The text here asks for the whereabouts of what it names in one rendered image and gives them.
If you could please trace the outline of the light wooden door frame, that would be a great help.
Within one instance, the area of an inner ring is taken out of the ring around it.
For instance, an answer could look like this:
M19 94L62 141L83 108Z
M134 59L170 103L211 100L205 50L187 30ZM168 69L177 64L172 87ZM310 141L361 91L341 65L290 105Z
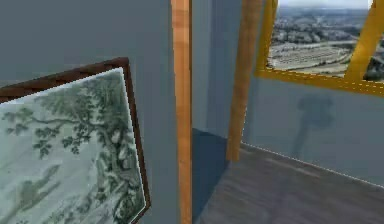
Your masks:
M170 0L181 224L240 158L265 0Z

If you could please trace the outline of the yellow framed window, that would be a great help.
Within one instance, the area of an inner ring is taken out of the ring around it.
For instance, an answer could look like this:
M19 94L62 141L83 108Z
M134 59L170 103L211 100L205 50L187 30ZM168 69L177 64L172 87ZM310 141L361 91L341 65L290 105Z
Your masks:
M266 0L256 77L384 98L384 0L361 8Z

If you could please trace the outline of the brown framed tree picture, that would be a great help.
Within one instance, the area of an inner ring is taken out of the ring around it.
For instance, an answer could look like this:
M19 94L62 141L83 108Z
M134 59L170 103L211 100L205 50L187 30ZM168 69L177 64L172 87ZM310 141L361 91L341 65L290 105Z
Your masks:
M0 87L0 224L139 224L150 205L128 58Z

